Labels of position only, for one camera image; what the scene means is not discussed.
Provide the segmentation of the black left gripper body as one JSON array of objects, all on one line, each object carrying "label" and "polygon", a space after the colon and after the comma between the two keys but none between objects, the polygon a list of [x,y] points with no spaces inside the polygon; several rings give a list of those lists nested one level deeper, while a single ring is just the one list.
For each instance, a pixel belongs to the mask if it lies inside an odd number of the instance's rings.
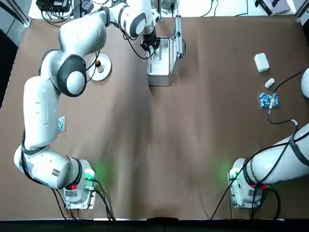
[{"label": "black left gripper body", "polygon": [[142,43],[146,46],[156,46],[157,45],[157,37],[156,33],[153,30],[149,34],[143,34],[142,35]]}]

